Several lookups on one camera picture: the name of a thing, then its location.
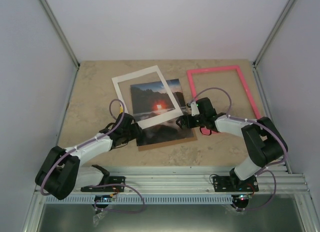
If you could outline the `pink wooden photo frame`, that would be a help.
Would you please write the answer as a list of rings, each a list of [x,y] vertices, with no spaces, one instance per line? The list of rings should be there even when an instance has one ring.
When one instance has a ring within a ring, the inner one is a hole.
[[[253,113],[255,115],[255,117],[257,119],[260,119],[261,113],[258,109],[258,106],[255,102],[255,99],[251,93],[251,90],[247,84],[247,81],[245,79],[245,76],[242,72],[242,70],[240,69],[240,67],[238,65],[227,65],[227,66],[218,66],[218,67],[208,67],[208,68],[197,68],[197,69],[190,69],[187,70],[186,74],[187,74],[187,78],[188,78],[188,83],[189,83],[189,87],[190,87],[190,91],[193,97],[195,97],[197,95],[197,91],[196,91],[196,86],[195,86],[195,82],[193,79],[193,75],[196,74],[205,74],[205,73],[213,73],[213,72],[225,72],[225,71],[236,71],[238,78],[240,79],[240,82],[243,86],[243,89],[245,91],[245,94],[248,98],[248,101],[251,105],[251,108],[253,110]]]

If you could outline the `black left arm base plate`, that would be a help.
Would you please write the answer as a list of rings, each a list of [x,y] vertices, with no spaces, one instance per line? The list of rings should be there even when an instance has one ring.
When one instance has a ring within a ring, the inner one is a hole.
[[[99,186],[111,185],[111,184],[116,184],[116,185],[106,186],[106,187],[86,186],[86,187],[82,187],[80,191],[86,192],[86,193],[104,193],[104,192],[119,193],[119,192],[124,192],[123,185],[125,184],[125,182],[126,182],[125,176],[109,176],[109,177],[103,178],[98,185]]]

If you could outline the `white paper mat board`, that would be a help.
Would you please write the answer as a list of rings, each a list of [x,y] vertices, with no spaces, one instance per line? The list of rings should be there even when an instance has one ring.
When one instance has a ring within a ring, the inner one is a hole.
[[[122,96],[122,93],[121,93],[121,90],[119,87],[119,83],[125,82],[128,80],[133,80],[133,79],[136,79],[136,78],[139,78],[142,76],[146,76],[146,75],[152,74],[152,73],[157,73],[157,76],[159,77],[162,85],[164,86],[164,89],[167,92],[167,94],[170,98],[170,101],[172,102],[172,104],[174,106],[174,109],[171,111],[167,111],[163,114],[157,115],[155,117],[151,117],[148,119],[138,121],[137,123],[142,129],[146,129],[146,128],[149,128],[149,127],[152,127],[152,126],[155,126],[158,124],[162,124],[166,121],[172,120],[174,118],[177,118],[177,117],[183,115],[183,112],[182,112],[178,102],[176,101],[167,81],[165,80],[163,74],[161,73],[159,67],[157,65],[154,65],[154,66],[151,66],[151,67],[148,67],[145,69],[141,69],[141,70],[138,70],[135,72],[131,72],[131,73],[128,73],[125,75],[121,75],[121,76],[117,76],[117,77],[112,78],[112,83],[113,83],[116,95],[117,95],[118,99],[121,102],[123,102],[123,105],[121,106],[123,109],[123,112],[127,112],[128,109],[127,109],[127,106],[126,106],[125,101],[123,99],[123,96]]]

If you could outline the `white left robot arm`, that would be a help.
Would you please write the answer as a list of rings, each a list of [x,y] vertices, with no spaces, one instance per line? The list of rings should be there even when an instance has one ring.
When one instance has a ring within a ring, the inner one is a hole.
[[[83,165],[103,153],[140,139],[142,133],[134,117],[122,112],[115,122],[109,123],[89,140],[67,148],[51,148],[35,183],[42,195],[52,195],[59,200],[65,199],[75,189],[93,187],[103,192],[110,185],[110,172],[97,164]]]

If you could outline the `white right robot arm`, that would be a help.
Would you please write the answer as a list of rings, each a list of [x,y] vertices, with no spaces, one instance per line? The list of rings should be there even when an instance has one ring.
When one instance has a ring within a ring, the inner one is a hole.
[[[217,113],[207,97],[193,101],[189,107],[191,114],[176,120],[181,129],[205,128],[210,134],[227,133],[244,140],[248,157],[229,172],[232,190],[242,191],[248,185],[247,179],[275,165],[280,157],[287,158],[288,146],[269,117],[247,119]]]

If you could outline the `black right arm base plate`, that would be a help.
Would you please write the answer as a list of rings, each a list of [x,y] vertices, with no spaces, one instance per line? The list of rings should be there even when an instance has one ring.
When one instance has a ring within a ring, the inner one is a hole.
[[[255,193],[259,191],[257,179],[252,176],[246,180],[233,179],[230,176],[211,174],[209,180],[215,192]]]

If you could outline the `sunset landscape photo print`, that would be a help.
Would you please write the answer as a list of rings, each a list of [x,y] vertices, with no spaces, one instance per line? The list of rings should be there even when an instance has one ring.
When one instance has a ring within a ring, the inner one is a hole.
[[[187,113],[186,102],[179,79],[166,81],[180,109]],[[174,110],[174,106],[161,81],[132,84],[130,86],[133,116],[136,121],[149,119]],[[180,129],[176,125],[177,118],[148,127],[142,130],[142,138],[137,146],[157,144],[181,140],[196,136],[192,129]]]

